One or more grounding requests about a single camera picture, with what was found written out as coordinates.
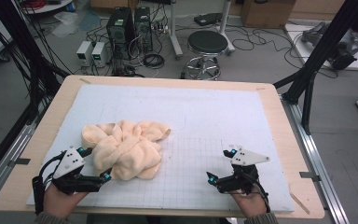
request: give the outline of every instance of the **gray floor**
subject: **gray floor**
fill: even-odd
[[[79,9],[77,13],[80,15],[81,23],[75,35],[59,38],[50,34],[47,40],[71,71],[82,74],[75,52],[81,41],[85,40],[86,32],[96,27],[99,21],[95,20],[95,15],[90,13],[87,6]],[[52,15],[41,18],[43,26],[53,29],[58,23],[46,24],[51,21],[54,21]],[[178,24],[197,27],[191,16],[178,19]],[[241,25],[241,21],[233,17],[228,20],[228,24]],[[269,31],[285,35],[281,30]],[[179,78],[183,66],[193,56],[193,53],[186,48],[186,38],[191,32],[193,30],[188,29],[177,32],[184,52],[181,60],[175,60],[170,40],[167,35],[164,35],[160,38],[162,43],[160,54],[165,59],[164,67],[159,70],[141,67],[137,73],[153,78]],[[259,32],[267,41],[273,40],[276,48],[289,47],[285,39]],[[232,41],[244,39],[243,33],[244,31],[239,28],[227,27],[227,36]],[[235,45],[242,49],[251,47],[249,43],[240,40],[236,40]],[[287,49],[276,51],[272,43],[255,45],[252,50],[236,49],[230,56],[219,57],[222,67],[222,76],[219,81],[274,83],[281,80],[298,70],[284,59],[286,51]],[[301,66],[298,58],[287,56],[287,60],[295,66]],[[336,75],[334,72],[325,69],[322,72],[325,75],[319,74],[315,79],[310,115],[311,135],[349,222],[358,223],[358,108],[355,104],[358,100],[358,72],[340,71],[337,73],[337,78],[330,78]],[[287,89],[288,86],[278,89],[278,92],[284,93]],[[0,63],[0,142],[26,107],[28,100],[27,90],[15,65],[12,62]],[[34,214],[0,212],[0,223],[12,223],[13,220],[16,220],[16,223],[30,223],[33,218]],[[84,215],[73,215],[72,219],[74,223],[86,223]],[[280,219],[280,222],[333,223],[328,212],[321,220]]]

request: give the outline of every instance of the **round stool seat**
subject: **round stool seat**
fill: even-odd
[[[214,31],[197,31],[188,37],[188,46],[200,54],[221,54],[227,48],[224,36]]]

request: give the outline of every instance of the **stool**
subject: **stool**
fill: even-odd
[[[186,74],[194,79],[217,80],[220,76],[220,66],[216,56],[227,49],[226,38],[214,31],[197,31],[187,40],[187,46],[199,57],[191,59],[186,64]]]

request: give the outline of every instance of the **crumpled towel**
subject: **crumpled towel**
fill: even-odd
[[[152,179],[161,162],[161,146],[157,141],[170,133],[169,126],[153,121],[87,124],[82,130],[82,144],[94,148],[96,175],[113,167],[113,179]]]

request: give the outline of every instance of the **sleeve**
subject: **sleeve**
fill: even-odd
[[[266,213],[265,215],[250,217],[245,220],[244,224],[278,224],[278,219],[273,213]]]
[[[41,212],[36,219],[34,220],[34,223],[38,223],[38,224],[71,224],[70,222],[59,218],[59,217],[55,217],[49,213],[45,213],[45,212]]]

